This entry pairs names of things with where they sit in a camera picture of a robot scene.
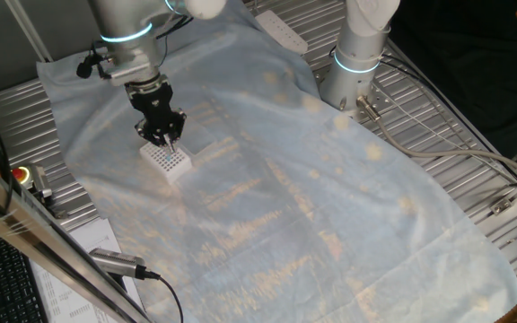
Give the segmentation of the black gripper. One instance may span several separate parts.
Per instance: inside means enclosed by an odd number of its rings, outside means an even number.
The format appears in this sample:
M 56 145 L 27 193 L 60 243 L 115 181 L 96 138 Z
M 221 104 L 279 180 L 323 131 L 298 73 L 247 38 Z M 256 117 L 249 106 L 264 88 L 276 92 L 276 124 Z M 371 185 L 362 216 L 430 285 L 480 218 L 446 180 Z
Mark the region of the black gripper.
M 153 79 L 149 82 L 126 83 L 125 90 L 132 107 L 144 116 L 135 124 L 137 134 L 157 147 L 168 145 L 174 153 L 175 144 L 182 136 L 187 115 L 180 109 L 171 108 L 173 90 L 168 80 Z

